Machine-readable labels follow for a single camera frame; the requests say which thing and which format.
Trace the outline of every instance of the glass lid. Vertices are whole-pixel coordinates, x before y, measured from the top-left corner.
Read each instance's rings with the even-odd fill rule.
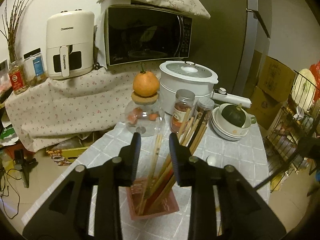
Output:
[[[176,61],[166,65],[166,68],[174,73],[195,77],[195,78],[208,78],[212,76],[212,73],[201,66],[196,65],[191,61]]]

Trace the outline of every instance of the power cord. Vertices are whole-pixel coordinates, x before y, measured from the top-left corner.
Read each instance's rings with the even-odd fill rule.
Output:
[[[0,195],[0,197],[1,197],[2,205],[3,205],[4,213],[6,214],[6,216],[7,216],[10,220],[14,219],[14,218],[18,215],[18,213],[19,213],[19,205],[20,205],[20,195],[19,195],[19,193],[14,189],[14,187],[12,187],[10,181],[8,180],[8,176],[10,176],[11,178],[13,178],[13,179],[15,179],[15,180],[21,180],[21,178],[20,178],[20,179],[16,179],[15,177],[11,176],[11,175],[9,174],[9,172],[12,171],[12,170],[18,171],[17,169],[9,169],[7,172],[5,172],[5,169],[3,168],[2,163],[1,163],[0,172],[4,171],[4,173],[6,174],[6,176],[5,176],[5,175],[3,176],[3,177],[4,177],[4,186],[3,186],[3,189],[0,188],[0,191],[2,192],[1,195]],[[6,210],[5,210],[5,207],[4,207],[3,197],[9,197],[9,186],[8,186],[8,185],[7,185],[7,194],[4,195],[4,190],[5,190],[5,186],[6,186],[6,180],[7,180],[7,182],[9,183],[10,187],[15,191],[15,193],[16,193],[16,194],[18,195],[18,197],[19,197],[18,206],[17,206],[17,213],[16,213],[13,217],[9,217],[9,215],[7,214],[7,212],[6,212]]]

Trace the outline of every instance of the gray plaid tablecloth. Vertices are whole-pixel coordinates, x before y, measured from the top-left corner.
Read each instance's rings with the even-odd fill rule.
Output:
[[[170,116],[166,115],[166,132],[162,141],[156,172],[159,171],[166,155],[169,152],[169,121]],[[22,217],[26,225],[48,196],[64,180],[64,178],[79,164],[88,168],[102,165],[105,161],[118,155],[123,146],[131,142],[132,134],[125,128],[125,125],[118,123],[116,127],[106,133],[102,138],[90,146],[68,169],[48,188],[46,192],[33,204],[33,206]],[[138,164],[137,178],[146,176],[148,173],[149,161],[153,149],[153,137],[142,138],[141,152]],[[266,153],[262,137],[257,124],[250,127],[246,137],[240,141],[230,142],[220,138],[208,127],[205,135],[199,144],[195,155],[206,159],[213,155],[216,159],[216,166],[224,167],[227,164],[235,166],[242,175],[253,185],[257,185],[269,176]],[[186,240],[188,237],[191,188],[180,188],[177,184],[173,186],[173,192],[177,199],[180,210],[178,212],[147,219],[132,221],[129,214],[129,207],[125,188],[119,189],[119,204],[121,212],[122,233],[124,240]],[[261,197],[268,203],[270,196],[270,185],[267,184],[259,191]],[[92,234],[94,222],[89,223],[89,232]]]

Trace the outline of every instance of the blue label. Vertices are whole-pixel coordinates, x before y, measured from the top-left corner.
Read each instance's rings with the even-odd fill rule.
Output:
[[[36,76],[44,73],[41,57],[36,57],[36,59],[33,60],[33,67],[35,68]]]

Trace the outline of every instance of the black wire basket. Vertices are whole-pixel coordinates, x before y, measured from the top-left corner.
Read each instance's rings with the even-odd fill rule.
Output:
[[[309,160],[297,155],[290,160],[295,152],[299,139],[320,134],[320,90],[316,87],[316,81],[310,81],[296,72],[292,90],[285,106],[281,107],[271,133],[264,140],[271,180],[271,191],[278,189],[281,183],[291,174],[305,169]]]

